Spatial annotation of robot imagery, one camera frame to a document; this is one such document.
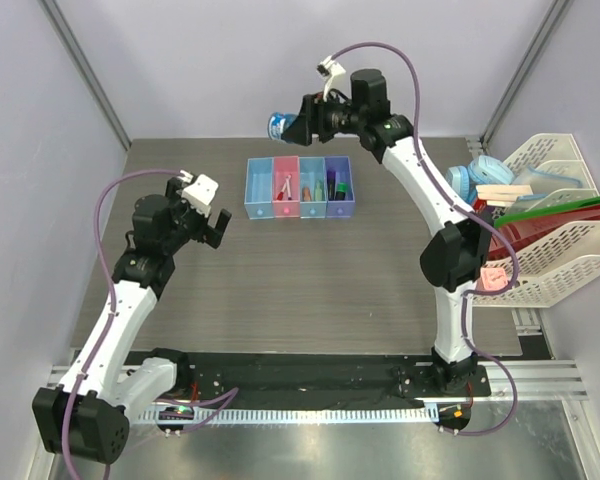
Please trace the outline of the purple capped black highlighter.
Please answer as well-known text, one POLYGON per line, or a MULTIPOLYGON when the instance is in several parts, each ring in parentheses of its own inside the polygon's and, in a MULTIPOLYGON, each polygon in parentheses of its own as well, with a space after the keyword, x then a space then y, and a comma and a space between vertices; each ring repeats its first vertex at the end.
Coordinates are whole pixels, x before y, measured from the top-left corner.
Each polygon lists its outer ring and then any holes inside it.
POLYGON ((336 195, 336 173, 332 170, 327 171, 327 190, 328 190, 328 200, 334 201, 336 195))

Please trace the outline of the green utility knife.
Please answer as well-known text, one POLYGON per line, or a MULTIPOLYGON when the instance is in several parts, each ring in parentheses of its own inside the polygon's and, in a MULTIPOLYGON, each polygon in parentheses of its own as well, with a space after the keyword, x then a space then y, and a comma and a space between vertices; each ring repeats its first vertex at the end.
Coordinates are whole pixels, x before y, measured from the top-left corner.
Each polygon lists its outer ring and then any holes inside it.
POLYGON ((325 200, 324 182, 317 180, 314 187, 314 201, 323 202, 325 200))

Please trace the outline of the red capped white marker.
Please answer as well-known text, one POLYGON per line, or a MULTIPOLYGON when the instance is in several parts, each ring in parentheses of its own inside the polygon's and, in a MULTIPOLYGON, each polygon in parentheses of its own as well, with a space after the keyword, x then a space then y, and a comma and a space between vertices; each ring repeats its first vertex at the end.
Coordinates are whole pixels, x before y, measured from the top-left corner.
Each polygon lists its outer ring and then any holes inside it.
POLYGON ((282 187, 281 187, 279 193, 276 196, 277 201, 287 201, 286 194, 284 191, 284 185, 285 185, 285 179, 284 179, 284 182, 282 183, 282 187))

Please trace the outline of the green capped black highlighter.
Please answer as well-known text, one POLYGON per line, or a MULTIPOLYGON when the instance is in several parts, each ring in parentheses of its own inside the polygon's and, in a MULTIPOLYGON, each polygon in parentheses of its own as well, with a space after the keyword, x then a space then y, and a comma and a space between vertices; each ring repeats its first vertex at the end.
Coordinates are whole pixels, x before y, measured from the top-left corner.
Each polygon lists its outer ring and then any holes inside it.
POLYGON ((344 183, 344 182, 340 182, 336 186, 334 200, 335 201, 345 201, 347 199, 348 193, 349 193, 348 184, 344 183))

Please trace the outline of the purple plastic box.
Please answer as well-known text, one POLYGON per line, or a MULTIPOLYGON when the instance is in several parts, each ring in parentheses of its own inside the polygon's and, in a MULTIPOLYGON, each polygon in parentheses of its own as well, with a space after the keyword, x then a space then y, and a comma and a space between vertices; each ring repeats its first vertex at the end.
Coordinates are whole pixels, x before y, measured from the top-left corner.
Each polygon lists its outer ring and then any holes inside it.
POLYGON ((327 156, 325 158, 326 175, 328 170, 336 173, 336 186, 340 182, 347 183, 349 193, 345 201, 329 201, 326 177, 327 218, 350 218, 355 210, 355 193, 350 159, 347 156, 327 156))

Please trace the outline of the blue capped white marker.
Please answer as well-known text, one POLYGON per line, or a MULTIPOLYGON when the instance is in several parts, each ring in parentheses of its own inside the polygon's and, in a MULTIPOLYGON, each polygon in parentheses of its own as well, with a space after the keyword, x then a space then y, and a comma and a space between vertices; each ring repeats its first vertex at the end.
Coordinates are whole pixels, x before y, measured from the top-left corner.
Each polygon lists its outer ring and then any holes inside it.
POLYGON ((284 185, 284 191, 286 194, 287 201, 293 200, 291 180, 292 180, 292 175, 287 175, 285 178, 285 185, 284 185))

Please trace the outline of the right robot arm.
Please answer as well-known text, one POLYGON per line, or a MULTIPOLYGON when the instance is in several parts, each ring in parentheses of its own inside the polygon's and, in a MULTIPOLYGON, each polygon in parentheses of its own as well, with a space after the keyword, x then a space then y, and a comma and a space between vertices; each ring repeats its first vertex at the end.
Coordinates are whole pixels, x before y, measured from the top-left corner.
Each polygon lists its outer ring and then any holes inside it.
POLYGON ((410 120, 392 112, 386 79, 378 69, 351 74, 351 93, 333 88, 339 68, 319 67, 321 92, 304 96, 295 120, 282 130, 283 141, 308 146, 337 134, 354 135, 415 202, 431 238, 420 268, 434 289, 437 315, 431 380, 437 391, 465 390, 477 372, 472 349, 472 298, 491 240, 488 221, 477 216, 445 181, 417 139, 410 120))

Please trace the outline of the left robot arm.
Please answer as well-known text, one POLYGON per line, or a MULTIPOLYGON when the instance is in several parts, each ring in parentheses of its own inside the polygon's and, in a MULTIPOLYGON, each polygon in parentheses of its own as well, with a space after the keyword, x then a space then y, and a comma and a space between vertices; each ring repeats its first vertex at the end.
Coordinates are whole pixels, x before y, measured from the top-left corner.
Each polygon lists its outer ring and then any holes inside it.
POLYGON ((154 402, 191 408, 193 371, 185 353, 153 350, 126 379, 120 377, 131 346, 175 271, 175 254, 194 241, 218 248, 231 219, 221 210, 209 223, 219 188, 210 177, 167 171, 162 194, 134 204, 126 248, 106 269, 108 296, 78 357, 55 387, 42 387, 32 409, 44 448, 74 461, 110 467, 123 453, 131 425, 154 402))

